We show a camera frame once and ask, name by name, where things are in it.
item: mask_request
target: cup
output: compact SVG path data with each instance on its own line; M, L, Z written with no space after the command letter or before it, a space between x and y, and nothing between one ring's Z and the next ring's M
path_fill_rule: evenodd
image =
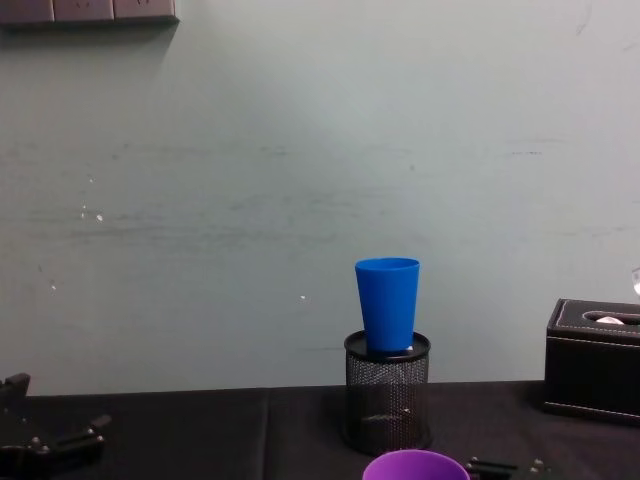
M399 450L376 458L362 480L470 480L452 458L427 450Z
M420 262L412 258L370 258L356 263L367 348L400 352L413 343Z

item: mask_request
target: black mesh pencil holder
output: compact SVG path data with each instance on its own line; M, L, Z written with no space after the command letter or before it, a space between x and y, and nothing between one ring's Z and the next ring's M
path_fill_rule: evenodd
M370 455L428 447L429 340L414 333L412 349L381 354L367 351L364 332L357 332L344 347L346 442Z

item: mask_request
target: purple cup rim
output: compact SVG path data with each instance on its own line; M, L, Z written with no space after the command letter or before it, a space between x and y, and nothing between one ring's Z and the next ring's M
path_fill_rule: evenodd
M438 458L439 460L444 460L446 463L452 465L453 467L457 467L460 472L462 472L465 475L465 479L470 480L471 477L469 476L469 472L467 472L464 467L462 465L460 465L458 462L456 462L453 458L451 457L447 457L446 455L443 455L441 453L437 453L437 452L432 452L431 450L396 450L395 452L387 452L383 455L380 455L378 458L374 459L371 463L369 463L369 465L367 465L367 468L364 469L364 472L362 473L362 480L367 480L367 475L369 473L369 470L375 466L379 461L382 461L382 459L385 458L389 458L395 455L402 455L402 454L412 454L412 453L417 453L419 455L424 455L426 457L432 457L432 458Z
M356 270L366 270L371 272L388 272L419 266L420 262L418 260L409 257L364 258L356 262Z

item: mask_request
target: table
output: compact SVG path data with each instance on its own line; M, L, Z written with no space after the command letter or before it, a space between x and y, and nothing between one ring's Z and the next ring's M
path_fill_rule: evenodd
M430 385L432 449L460 462L531 464L567 480L640 477L640 429L544 414L540 382ZM370 457L340 437L343 387L30 398L32 421L62 433L113 417L99 466L63 479L359 480Z

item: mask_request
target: electrical outlet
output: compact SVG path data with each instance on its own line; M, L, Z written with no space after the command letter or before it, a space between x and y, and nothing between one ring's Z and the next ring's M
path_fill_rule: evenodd
M174 0L113 0L116 18L175 17Z
M0 0L0 25L53 22L53 0Z
M53 0L53 9L56 22L113 20L112 0Z

